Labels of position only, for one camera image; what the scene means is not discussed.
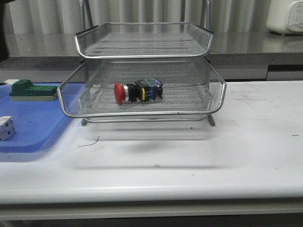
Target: stacked letter tray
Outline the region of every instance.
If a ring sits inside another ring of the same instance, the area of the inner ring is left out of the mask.
[[[225,81],[204,55],[213,34],[187,22],[104,24],[76,35],[86,60],[59,87],[63,112],[88,122],[193,121],[218,111]],[[162,99],[117,104],[115,83],[157,78]]]

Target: green electronic component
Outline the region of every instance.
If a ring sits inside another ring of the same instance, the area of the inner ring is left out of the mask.
[[[29,79],[21,79],[12,85],[9,95],[13,101],[53,101],[57,99],[57,86],[34,85]]]

